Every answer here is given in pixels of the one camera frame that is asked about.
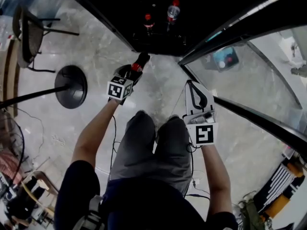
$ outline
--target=chair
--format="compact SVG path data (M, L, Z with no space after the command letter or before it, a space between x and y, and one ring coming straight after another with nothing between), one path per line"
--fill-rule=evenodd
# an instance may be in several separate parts
M43 72L55 73L54 70L34 69L34 58L37 54L41 54L41 52L39 52L39 48L42 44L43 37L46 34L50 32L55 32L55 33L63 33L74 36L79 35L79 33L46 28L43 25L43 21L59 21L59 20L60 19L57 18L38 19L36 16L31 14L27 8L17 5L13 17L12 29L16 38L19 41L21 41L17 56L17 62L21 68L28 68L32 71L38 71L38 72L43 71Z

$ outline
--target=water bottle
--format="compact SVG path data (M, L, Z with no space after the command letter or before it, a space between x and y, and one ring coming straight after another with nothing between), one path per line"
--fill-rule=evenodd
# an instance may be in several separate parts
M174 0L173 4L168 7L167 20L169 22L174 22L177 19L179 13L180 13L179 0Z

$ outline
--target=black pole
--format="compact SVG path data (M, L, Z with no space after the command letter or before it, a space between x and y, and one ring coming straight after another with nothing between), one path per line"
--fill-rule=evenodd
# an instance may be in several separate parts
M64 91L64 90L67 90L67 89L69 89L69 85L57 87L57 88L50 89L50 90L43 90L43 91L40 91L40 92L35 92L35 93L31 93L31 94L18 96L16 98L9 99L9 100L6 100L4 102L1 102L0 103L0 109L6 108L6 107L13 105L13 104L17 104L19 102L23 102L23 101L26 101L26 100L36 98L38 96L42 96L44 94L51 94L51 93L55 93L55 92Z

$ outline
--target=person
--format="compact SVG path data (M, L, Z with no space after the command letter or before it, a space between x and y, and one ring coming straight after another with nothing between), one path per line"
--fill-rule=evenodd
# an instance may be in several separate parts
M37 178L33 177L25 185L29 190L32 190L37 183ZM45 189L38 186L33 192L33 196L38 200L44 193ZM18 229L26 229L29 227L32 218L31 214L36 205L25 189L20 186L17 195L6 205L4 214L8 218L4 222L4 227L7 230L12 230L13 227Z
M96 154L118 105L111 99L77 140L57 199L56 230L73 229L87 215L91 199L100 194ZM205 222L185 199L192 176L184 121L174 116L157 134L156 138L154 122L144 111L127 123L99 206L99 213L106 216L105 229L237 229L230 179L215 146L201 148L210 188Z

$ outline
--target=gray floor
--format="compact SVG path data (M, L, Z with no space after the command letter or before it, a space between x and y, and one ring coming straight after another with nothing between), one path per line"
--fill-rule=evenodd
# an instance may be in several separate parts
M74 110L62 107L54 94L18 105L30 115L40 118L44 128L41 127L39 120L32 119L22 112L19 112L16 120L24 132L26 153L30 158L33 158L35 166L50 157L52 166L46 168L46 172L59 186L70 163L78 135L107 102L105 95L107 81L111 79L117 67L133 63L138 54L131 52L104 25L73 0L64 1L57 17L60 17L61 21L54 23L54 28L80 32L80 36L48 34L41 47L43 54L35 58L35 67L58 71L69 64L79 66L87 76L88 95L84 104ZM249 63L248 60L242 61L242 67L248 66ZM208 79L212 80L211 84L207 86L208 89L216 89L220 95L221 90L214 86L215 79L213 78L213 75L217 76L219 73L203 69L201 60L194 64L195 67L189 66L200 76L204 76L204 78L208 76ZM259 83L259 80L262 84L266 76L267 72L261 71L260 67L254 69L254 72L249 74L246 85L249 83L253 89L253 85ZM54 78L54 74L34 73L22 69L18 94L23 95L52 88ZM244 79L238 78L237 74L231 74L228 78L232 81L244 81ZM186 74L178 66L177 59L152 55L144 69L142 79L135 87L135 92L126 100L125 105L119 107L115 113L117 120L116 140L121 140L126 122L140 109L152 116L157 127L172 114L185 114L183 88L187 79ZM231 90L233 87L233 85L228 85L224 87L224 90ZM239 101L235 98L235 94L236 92L233 91L226 97ZM255 105L257 104L257 99L252 95L243 96L242 94L240 92L242 100L249 98ZM217 107L216 115L219 122L217 148L231 178L233 203L237 203L244 194L259 190L268 180L277 164L282 160L283 144L249 121L226 109ZM114 123L111 121L99 148L96 161L96 172L102 193L105 190L109 173L113 137ZM44 144L39 149L42 138ZM196 151L194 155L194 169L197 187L208 190L200 150ZM202 194L191 187L189 192ZM188 198L188 200L206 218L208 201L202 198Z

